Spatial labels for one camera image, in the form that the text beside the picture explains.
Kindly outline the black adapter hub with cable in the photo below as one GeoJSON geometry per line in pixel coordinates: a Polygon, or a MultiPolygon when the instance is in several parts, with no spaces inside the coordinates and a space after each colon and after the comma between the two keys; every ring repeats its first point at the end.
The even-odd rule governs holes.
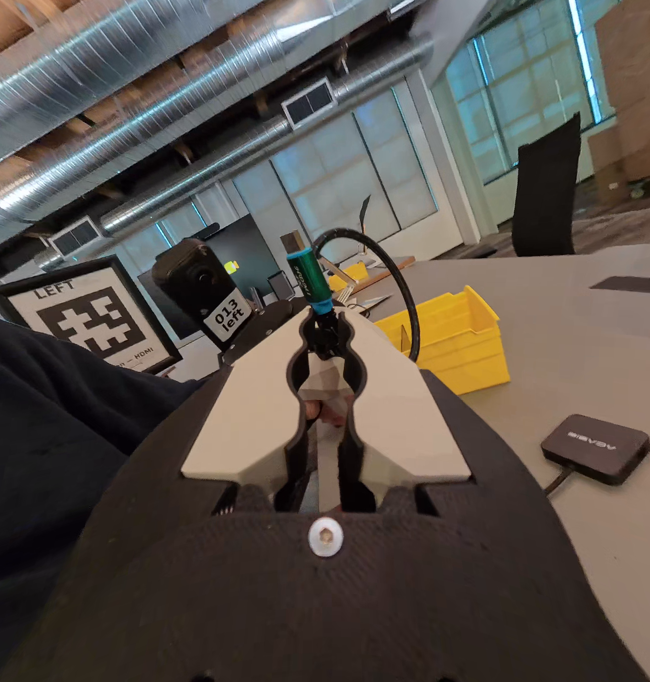
{"type": "Polygon", "coordinates": [[[633,428],[573,414],[542,441],[541,451],[546,460],[560,467],[545,488],[550,496],[572,474],[621,486],[650,453],[650,437],[633,428]]]}

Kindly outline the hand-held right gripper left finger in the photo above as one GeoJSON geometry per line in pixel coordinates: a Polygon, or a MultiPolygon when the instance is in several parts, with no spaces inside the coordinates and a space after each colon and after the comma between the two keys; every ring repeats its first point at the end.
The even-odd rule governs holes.
{"type": "Polygon", "coordinates": [[[305,435],[297,395],[309,373],[302,310],[231,366],[218,398],[182,465],[192,480],[289,480],[289,449],[305,435]]]}

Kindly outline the cardboard box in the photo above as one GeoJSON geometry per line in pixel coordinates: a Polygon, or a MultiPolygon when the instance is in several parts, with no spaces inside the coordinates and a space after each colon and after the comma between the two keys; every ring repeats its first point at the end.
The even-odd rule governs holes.
{"type": "Polygon", "coordinates": [[[650,1],[621,1],[595,25],[615,123],[587,140],[598,201],[613,207],[650,180],[650,1]]]}

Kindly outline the black chair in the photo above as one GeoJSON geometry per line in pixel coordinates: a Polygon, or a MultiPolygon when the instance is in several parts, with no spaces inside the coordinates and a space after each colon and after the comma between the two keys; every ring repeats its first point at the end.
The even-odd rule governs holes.
{"type": "Polygon", "coordinates": [[[511,240],[517,257],[574,255],[581,115],[518,149],[511,240]]]}

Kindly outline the yellow plastic bin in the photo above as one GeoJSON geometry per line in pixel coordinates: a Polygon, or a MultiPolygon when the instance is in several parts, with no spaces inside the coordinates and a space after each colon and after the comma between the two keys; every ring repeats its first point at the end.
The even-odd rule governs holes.
{"type": "Polygon", "coordinates": [[[416,312],[420,369],[431,371],[457,396],[510,382],[500,319],[471,286],[423,302],[416,312]]]}

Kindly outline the person's left forearm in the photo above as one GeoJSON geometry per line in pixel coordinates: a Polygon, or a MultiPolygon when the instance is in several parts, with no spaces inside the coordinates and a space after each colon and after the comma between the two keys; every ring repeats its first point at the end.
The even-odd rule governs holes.
{"type": "Polygon", "coordinates": [[[0,666],[116,473],[203,384],[112,366],[0,320],[0,666]]]}

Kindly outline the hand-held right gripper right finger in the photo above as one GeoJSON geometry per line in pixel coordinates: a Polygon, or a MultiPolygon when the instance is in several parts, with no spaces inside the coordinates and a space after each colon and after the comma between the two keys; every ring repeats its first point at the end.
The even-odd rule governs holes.
{"type": "Polygon", "coordinates": [[[414,487],[471,475],[418,366],[364,318],[338,319],[343,379],[353,392],[339,449],[346,482],[414,487]]]}

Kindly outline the round metal ventilation duct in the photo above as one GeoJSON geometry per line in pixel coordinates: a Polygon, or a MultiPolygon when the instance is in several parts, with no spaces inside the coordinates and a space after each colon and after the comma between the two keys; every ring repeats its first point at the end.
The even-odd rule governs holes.
{"type": "Polygon", "coordinates": [[[104,216],[105,236],[68,255],[48,247],[34,256],[32,264],[42,272],[49,272],[65,263],[73,263],[74,256],[86,258],[91,254],[107,251],[133,233],[160,222],[167,214],[208,186],[261,163],[264,158],[350,112],[376,97],[379,92],[391,88],[407,74],[423,67],[432,57],[433,51],[433,40],[425,33],[371,56],[364,64],[331,85],[332,104],[322,108],[299,126],[293,127],[285,113],[256,125],[172,176],[170,180],[157,184],[151,191],[107,213],[104,216]]]}
{"type": "Polygon", "coordinates": [[[0,162],[258,1],[80,1],[0,53],[0,162]]]}
{"type": "Polygon", "coordinates": [[[228,38],[0,184],[0,244],[277,81],[387,10],[389,1],[267,1],[228,38]]]}

